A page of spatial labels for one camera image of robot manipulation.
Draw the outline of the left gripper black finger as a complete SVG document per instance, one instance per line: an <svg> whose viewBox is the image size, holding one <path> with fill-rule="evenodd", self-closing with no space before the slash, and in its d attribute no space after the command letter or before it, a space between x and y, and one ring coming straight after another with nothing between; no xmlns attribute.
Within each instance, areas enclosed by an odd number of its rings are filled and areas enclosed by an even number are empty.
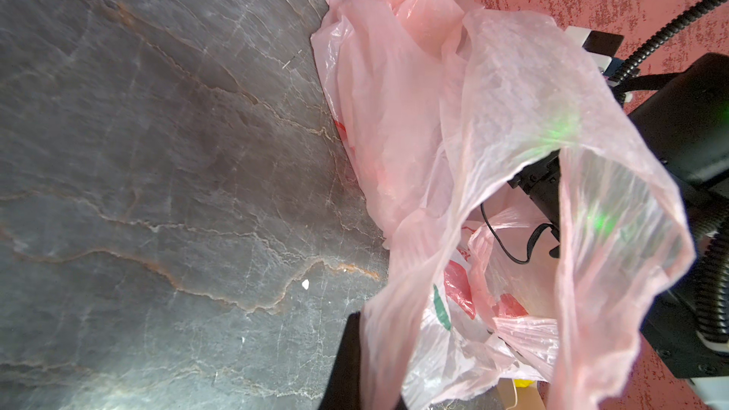
<svg viewBox="0 0 729 410"><path fill-rule="evenodd" d="M361 372L361 313L351 313L338 347L333 368L319 410L362 410L360 392Z"/></svg>

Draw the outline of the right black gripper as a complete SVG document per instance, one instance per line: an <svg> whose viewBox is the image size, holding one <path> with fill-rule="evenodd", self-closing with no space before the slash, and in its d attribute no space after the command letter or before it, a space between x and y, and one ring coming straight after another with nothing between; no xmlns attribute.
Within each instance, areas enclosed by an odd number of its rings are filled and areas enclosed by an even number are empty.
<svg viewBox="0 0 729 410"><path fill-rule="evenodd" d="M726 55L604 87L577 54L513 106L506 180L531 206L506 228L529 258L545 230L554 258L727 258Z"/></svg>

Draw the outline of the yellow fake lemon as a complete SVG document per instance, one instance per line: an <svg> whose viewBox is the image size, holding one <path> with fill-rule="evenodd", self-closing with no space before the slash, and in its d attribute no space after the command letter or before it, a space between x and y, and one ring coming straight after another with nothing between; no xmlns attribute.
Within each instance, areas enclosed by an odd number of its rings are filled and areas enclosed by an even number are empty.
<svg viewBox="0 0 729 410"><path fill-rule="evenodd" d="M515 388L528 388L528 387L535 387L535 386L536 386L536 381L514 379Z"/></svg>

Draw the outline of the pink plastic bag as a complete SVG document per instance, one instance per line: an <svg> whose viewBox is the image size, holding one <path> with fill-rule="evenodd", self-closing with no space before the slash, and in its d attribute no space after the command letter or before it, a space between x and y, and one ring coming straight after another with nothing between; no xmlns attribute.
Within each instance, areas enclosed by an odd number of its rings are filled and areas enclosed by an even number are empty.
<svg viewBox="0 0 729 410"><path fill-rule="evenodd" d="M345 407L425 409L500 379L550 409L619 396L695 253L676 183L551 17L471 0L327 0L311 37L385 237Z"/></svg>

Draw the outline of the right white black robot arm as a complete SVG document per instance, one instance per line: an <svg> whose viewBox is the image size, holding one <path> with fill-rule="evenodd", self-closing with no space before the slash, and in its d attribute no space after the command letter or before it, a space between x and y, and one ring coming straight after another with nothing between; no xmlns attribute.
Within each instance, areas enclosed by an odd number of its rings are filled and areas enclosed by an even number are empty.
<svg viewBox="0 0 729 410"><path fill-rule="evenodd" d="M640 74L628 59L609 86L622 103L651 92L628 117L677 184L696 249L641 332L675 377L714 395L728 382L728 58L707 53L683 72L658 75Z"/></svg>

